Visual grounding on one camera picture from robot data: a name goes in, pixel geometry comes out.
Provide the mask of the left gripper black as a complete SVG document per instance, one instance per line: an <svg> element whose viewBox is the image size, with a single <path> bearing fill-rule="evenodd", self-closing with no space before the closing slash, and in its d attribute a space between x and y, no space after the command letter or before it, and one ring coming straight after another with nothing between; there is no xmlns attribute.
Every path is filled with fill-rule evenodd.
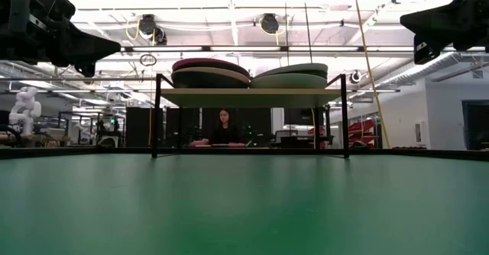
<svg viewBox="0 0 489 255"><path fill-rule="evenodd" d="M94 76L96 62L118 53L121 44L67 22L75 11L69 0L0 0L0 60L49 61L48 47L57 39L57 66Z"/></svg>

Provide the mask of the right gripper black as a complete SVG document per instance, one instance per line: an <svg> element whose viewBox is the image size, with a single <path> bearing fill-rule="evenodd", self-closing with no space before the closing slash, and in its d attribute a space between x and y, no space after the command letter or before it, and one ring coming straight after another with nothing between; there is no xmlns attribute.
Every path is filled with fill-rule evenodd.
<svg viewBox="0 0 489 255"><path fill-rule="evenodd" d="M448 45L465 51L484 46L489 52L489 0L452 0L448 5L400 17L414 33L414 63L437 58Z"/></svg>

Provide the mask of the hot pink round plate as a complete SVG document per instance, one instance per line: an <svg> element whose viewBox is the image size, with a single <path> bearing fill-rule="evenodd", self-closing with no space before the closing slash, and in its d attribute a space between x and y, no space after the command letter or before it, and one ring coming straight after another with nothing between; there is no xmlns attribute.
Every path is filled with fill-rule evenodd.
<svg viewBox="0 0 489 255"><path fill-rule="evenodd" d="M228 69L233 72L237 72L250 78L249 72L234 63L230 63L224 60L217 60L212 58L187 58L183 60L178 60L172 65L172 70L175 72L178 69L184 68L196 68L196 67L209 67L209 68L220 68L220 69Z"/></svg>

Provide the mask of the dark grey round plate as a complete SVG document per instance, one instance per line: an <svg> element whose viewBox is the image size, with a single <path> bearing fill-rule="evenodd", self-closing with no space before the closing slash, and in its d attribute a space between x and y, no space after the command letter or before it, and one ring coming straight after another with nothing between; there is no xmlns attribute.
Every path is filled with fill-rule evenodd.
<svg viewBox="0 0 489 255"><path fill-rule="evenodd" d="M205 72L177 72L171 75L175 88L246 89L248 83L227 75Z"/></svg>

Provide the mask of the black round plate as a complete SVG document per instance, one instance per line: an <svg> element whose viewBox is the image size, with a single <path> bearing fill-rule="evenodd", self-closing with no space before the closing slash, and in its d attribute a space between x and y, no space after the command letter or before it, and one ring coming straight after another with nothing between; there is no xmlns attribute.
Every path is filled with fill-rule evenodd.
<svg viewBox="0 0 489 255"><path fill-rule="evenodd" d="M281 74L313 75L313 76L322 77L324 79L328 78L328 73L321 70L291 70L291 71L279 71L279 72L268 71L266 73L263 73L262 76L274 76L274 75L281 75Z"/></svg>

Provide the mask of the salmon pink round plate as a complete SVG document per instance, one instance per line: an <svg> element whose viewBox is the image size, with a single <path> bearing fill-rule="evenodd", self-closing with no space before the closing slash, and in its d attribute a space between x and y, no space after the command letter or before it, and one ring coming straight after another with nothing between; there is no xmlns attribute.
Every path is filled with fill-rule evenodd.
<svg viewBox="0 0 489 255"><path fill-rule="evenodd" d="M244 83L250 82L250 79L246 75L243 75L239 72L235 72L229 69L214 68L214 67L190 67L190 68L178 69L172 72L172 76L175 76L178 73L189 73L189 72L211 73L211 74L227 76L233 79L237 79Z"/></svg>

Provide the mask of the pale mint round plate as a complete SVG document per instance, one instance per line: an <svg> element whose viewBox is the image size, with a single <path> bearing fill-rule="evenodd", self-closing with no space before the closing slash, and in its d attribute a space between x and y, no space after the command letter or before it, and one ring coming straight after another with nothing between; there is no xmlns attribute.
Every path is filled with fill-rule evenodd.
<svg viewBox="0 0 489 255"><path fill-rule="evenodd" d="M302 63L302 64L295 64L290 66L282 66L268 71L279 72L279 71L291 71L291 70L321 70L328 73L328 66L322 63ZM263 77L262 74L263 73L255 76L255 79Z"/></svg>

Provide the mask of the light wooden shelf board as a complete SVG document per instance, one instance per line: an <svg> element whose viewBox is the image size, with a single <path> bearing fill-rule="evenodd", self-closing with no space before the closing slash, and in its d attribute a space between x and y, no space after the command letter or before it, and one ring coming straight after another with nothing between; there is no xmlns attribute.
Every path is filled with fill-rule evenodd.
<svg viewBox="0 0 489 255"><path fill-rule="evenodd" d="M318 108L345 97L341 89L162 89L184 108Z"/></svg>

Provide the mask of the wooden workbench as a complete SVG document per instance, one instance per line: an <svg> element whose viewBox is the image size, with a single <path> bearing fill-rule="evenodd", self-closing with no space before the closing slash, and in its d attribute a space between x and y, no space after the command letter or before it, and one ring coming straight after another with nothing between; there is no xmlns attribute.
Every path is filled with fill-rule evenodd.
<svg viewBox="0 0 489 255"><path fill-rule="evenodd" d="M14 148L54 148L65 147L71 139L65 136L50 136L44 134L21 135L17 139L13 134L0 134L0 147Z"/></svg>

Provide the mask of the red storage bins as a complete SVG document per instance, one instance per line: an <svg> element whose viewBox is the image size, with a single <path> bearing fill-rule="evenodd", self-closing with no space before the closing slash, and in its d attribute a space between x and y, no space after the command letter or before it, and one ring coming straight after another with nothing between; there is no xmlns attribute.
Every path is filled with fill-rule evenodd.
<svg viewBox="0 0 489 255"><path fill-rule="evenodd" d="M351 148L375 148L377 135L371 119L355 122L348 126L348 145Z"/></svg>

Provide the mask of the person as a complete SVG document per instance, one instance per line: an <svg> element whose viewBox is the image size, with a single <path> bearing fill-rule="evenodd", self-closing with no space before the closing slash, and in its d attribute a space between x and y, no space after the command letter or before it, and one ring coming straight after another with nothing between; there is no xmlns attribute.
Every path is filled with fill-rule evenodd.
<svg viewBox="0 0 489 255"><path fill-rule="evenodd" d="M195 140L190 143L190 146L244 147L245 144L240 141L238 129L233 125L229 111L220 109L218 123L210 138Z"/></svg>

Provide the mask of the sage green round plate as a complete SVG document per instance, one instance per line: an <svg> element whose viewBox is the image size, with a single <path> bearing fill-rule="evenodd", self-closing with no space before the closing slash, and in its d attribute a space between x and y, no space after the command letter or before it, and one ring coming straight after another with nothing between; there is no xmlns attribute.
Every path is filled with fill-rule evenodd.
<svg viewBox="0 0 489 255"><path fill-rule="evenodd" d="M311 74L284 73L260 78L250 82L252 89L324 89L327 79Z"/></svg>

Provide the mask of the black monitor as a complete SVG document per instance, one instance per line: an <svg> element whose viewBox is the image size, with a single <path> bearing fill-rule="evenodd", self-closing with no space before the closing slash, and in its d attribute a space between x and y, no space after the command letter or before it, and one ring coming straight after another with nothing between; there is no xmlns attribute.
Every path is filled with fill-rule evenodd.
<svg viewBox="0 0 489 255"><path fill-rule="evenodd" d="M314 110L312 108L285 108L283 110L285 125L314 125Z"/></svg>

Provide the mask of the black aluminium rig frame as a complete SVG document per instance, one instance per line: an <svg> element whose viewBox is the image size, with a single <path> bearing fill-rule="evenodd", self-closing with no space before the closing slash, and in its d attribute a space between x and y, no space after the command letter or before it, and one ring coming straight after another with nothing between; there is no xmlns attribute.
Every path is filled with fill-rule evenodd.
<svg viewBox="0 0 489 255"><path fill-rule="evenodd" d="M0 160L15 158L34 157L58 157L85 154L104 153L135 153L159 156L163 154L212 154L212 155L323 155L346 157L352 155L389 155L407 157L432 157L451 160L475 160L489 162L489 151L469 150L416 150L416 149L391 149L391 150L360 150L360 149L330 149L330 150L307 150L307 149L269 149L260 148L107 148L107 147L58 147L58 148L2 148L0 149Z"/></svg>

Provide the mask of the black metal shelf frame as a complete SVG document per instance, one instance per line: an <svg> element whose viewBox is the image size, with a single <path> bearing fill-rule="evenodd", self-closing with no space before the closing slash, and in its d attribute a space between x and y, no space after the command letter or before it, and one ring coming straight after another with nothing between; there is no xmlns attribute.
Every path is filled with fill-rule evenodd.
<svg viewBox="0 0 489 255"><path fill-rule="evenodd" d="M159 149L159 131L160 131L160 126L162 125L162 116L160 115L160 100L163 98L161 96L160 91L162 90L161 88L161 81L162 80L167 80L167 78L161 74L158 74L156 76L156 89L154 91L155 93L155 103L154 103L154 109L152 111L152 119L151 119L151 133L152 133L152 138L151 138L151 149L157 150ZM345 95L342 101L342 122L346 122L348 120L348 110L347 110L347 80L346 80L346 75L345 74L340 74L336 76L334 79L332 79L330 82L327 83L327 86L324 89L341 89ZM318 108L314 108L315 110L319 111L322 106Z"/></svg>

